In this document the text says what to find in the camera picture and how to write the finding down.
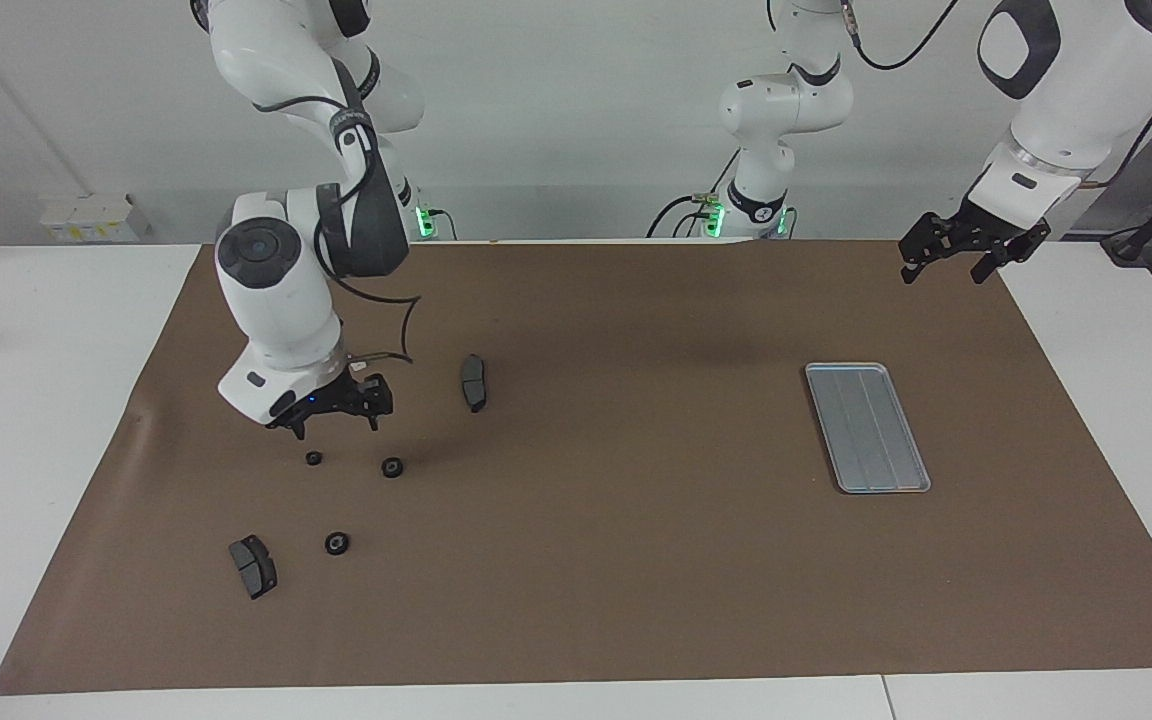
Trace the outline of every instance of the brown mat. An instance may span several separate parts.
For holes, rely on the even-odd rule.
[[[243,338],[209,252],[0,694],[1152,666],[1152,541],[964,263],[904,287],[890,243],[419,247],[369,286],[425,293],[397,415],[301,445],[215,393]],[[396,342],[401,309],[338,310],[353,350]],[[836,492],[810,361],[890,366],[929,495]],[[248,533],[280,579],[256,602]]]

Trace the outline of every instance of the green light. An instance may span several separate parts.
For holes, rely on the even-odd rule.
[[[420,236],[434,237],[434,233],[438,229],[434,227],[434,218],[430,218],[429,211],[425,209],[416,209],[416,218],[420,220]]]
[[[712,205],[708,209],[708,220],[705,220],[705,234],[710,237],[721,236],[723,233],[723,220],[727,218],[727,209],[722,205]]]

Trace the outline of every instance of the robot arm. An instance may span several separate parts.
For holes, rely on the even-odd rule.
[[[327,270],[388,275],[425,236],[419,197],[378,132],[416,127],[424,99],[356,38],[365,0],[192,0],[215,67],[260,111],[282,111],[342,165],[339,183],[241,197],[215,243],[215,273],[248,346],[219,389],[270,429],[305,437],[319,414],[378,429],[393,396],[379,374],[353,379]]]
[[[978,58],[1020,111],[957,214],[927,213],[901,240],[907,283],[958,252],[984,252],[977,283],[1033,255],[1044,215],[1152,111],[1152,0],[1003,0]]]
[[[851,114],[838,0],[786,0],[776,28],[790,69],[723,91],[723,127],[740,142],[736,177],[722,196],[725,236],[759,237],[776,228],[795,165],[785,136],[838,127]]]

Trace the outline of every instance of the black wheel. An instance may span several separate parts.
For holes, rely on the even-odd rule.
[[[328,551],[328,555],[343,555],[349,552],[349,536],[344,533],[332,533],[323,541],[323,547]]]
[[[380,464],[380,475],[389,478],[391,480],[403,477],[403,461],[401,457],[391,457],[385,460]]]

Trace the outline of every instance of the white table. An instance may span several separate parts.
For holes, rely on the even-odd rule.
[[[196,252],[0,249],[0,661]],[[1152,533],[1152,279],[1114,268],[1097,247],[1052,243],[1005,281]],[[0,717],[247,719],[306,708],[385,719],[1135,720],[1152,717],[1152,670],[0,698]]]

